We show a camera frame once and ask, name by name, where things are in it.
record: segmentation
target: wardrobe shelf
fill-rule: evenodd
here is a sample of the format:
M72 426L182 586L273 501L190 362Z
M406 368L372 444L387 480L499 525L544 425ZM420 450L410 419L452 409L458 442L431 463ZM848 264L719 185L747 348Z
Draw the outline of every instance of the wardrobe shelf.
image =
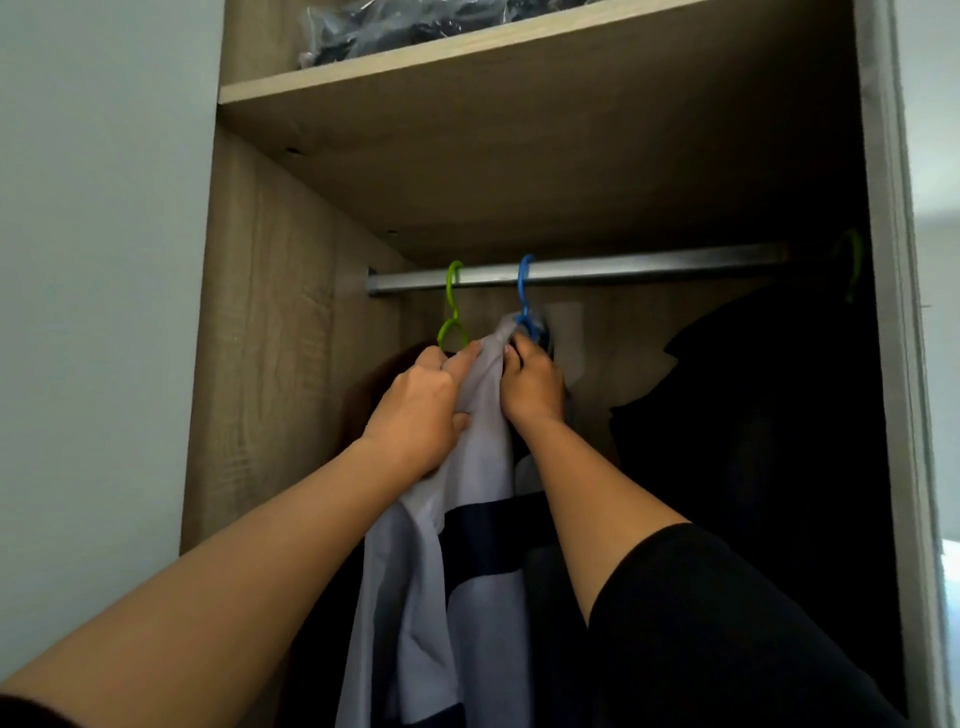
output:
M742 242L862 201L853 37L836 0L602 0L226 85L220 116L421 265Z

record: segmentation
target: clothes rail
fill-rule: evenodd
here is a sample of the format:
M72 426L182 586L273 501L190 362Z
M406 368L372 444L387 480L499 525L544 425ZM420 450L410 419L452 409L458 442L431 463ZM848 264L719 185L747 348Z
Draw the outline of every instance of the clothes rail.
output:
M526 282L536 285L615 279L653 279L674 274L708 274L769 268L795 259L790 254L790 246L787 243L757 243L726 248L694 248L568 260L543 260L530 263ZM506 286L516 285L516 275L516 263L481 265L461 268L457 272L455 281L459 288ZM370 271L367 276L367 293L371 296L404 291L424 291L445 286L445 268L388 275Z

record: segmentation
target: clothes hanger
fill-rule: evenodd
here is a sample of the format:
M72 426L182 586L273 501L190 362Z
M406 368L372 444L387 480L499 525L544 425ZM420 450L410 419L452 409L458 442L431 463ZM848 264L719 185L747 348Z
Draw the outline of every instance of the clothes hanger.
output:
M863 275L864 246L863 237L856 228L851 228L845 233L851 245L852 265L850 270L850 280L847 281L847 293L844 299L847 303L853 303L856 298L856 285L860 282Z
M454 260L450 263L450 267L446 269L446 302L450 305L452 315L444 321L444 325L440 327L440 333L437 334L437 346L441 349L444 347L446 335L452 328L457 328L460 331L460 335L464 337L464 346L470 343L470 337L467 336L464 325L460 323L460 309L457 308L457 302L453 299L453 277L463 267L462 262Z
M534 344L540 342L540 327L538 327L533 319L530 318L530 304L527 303L527 294L523 290L523 283L527 280L527 275L530 273L530 263L534 260L532 255L525 255L520 261L520 268L516 272L516 292L520 295L520 303L523 306L519 314L517 314L514 321L518 326L522 326L527 329L527 333L530 335L530 340Z

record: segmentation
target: shelf edge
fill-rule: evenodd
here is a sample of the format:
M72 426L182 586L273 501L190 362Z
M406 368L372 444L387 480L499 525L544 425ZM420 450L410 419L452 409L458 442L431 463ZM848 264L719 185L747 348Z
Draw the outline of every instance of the shelf edge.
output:
M710 0L599 0L567 11L520 20L517 23L487 28L462 36L433 40L422 45L397 48L358 59L288 71L252 81L221 86L220 106L229 106L258 98L299 91L314 86L370 77L401 68L427 65L475 53L519 45L531 40L561 36L595 28L632 17L665 12Z

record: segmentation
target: brown garment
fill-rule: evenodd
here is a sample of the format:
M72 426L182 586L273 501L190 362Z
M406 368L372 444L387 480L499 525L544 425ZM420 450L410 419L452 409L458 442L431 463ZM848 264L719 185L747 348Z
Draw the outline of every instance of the brown garment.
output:
M344 395L337 447L339 455L363 435L380 400L417 357L434 342L415 344L388 359ZM363 579L363 542L340 567L290 647L290 662L277 710L276 726L332 726L337 718L340 688L350 645L353 614Z

